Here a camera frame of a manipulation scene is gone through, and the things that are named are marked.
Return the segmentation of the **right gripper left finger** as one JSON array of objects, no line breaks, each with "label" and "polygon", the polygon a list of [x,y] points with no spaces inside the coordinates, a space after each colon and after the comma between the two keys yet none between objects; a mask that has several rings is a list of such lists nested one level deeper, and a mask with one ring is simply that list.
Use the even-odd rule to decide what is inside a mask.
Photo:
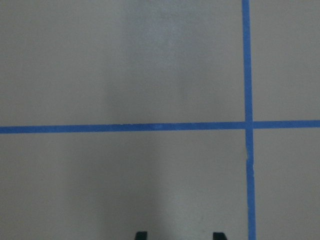
[{"label": "right gripper left finger", "polygon": [[147,240],[148,232],[147,231],[138,231],[135,234],[134,240]]}]

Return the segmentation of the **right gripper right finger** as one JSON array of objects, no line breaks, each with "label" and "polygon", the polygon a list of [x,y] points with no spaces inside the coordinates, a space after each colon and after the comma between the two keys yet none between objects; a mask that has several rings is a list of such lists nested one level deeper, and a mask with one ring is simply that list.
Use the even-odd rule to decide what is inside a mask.
[{"label": "right gripper right finger", "polygon": [[227,236],[224,232],[213,232],[212,234],[213,240],[227,240]]}]

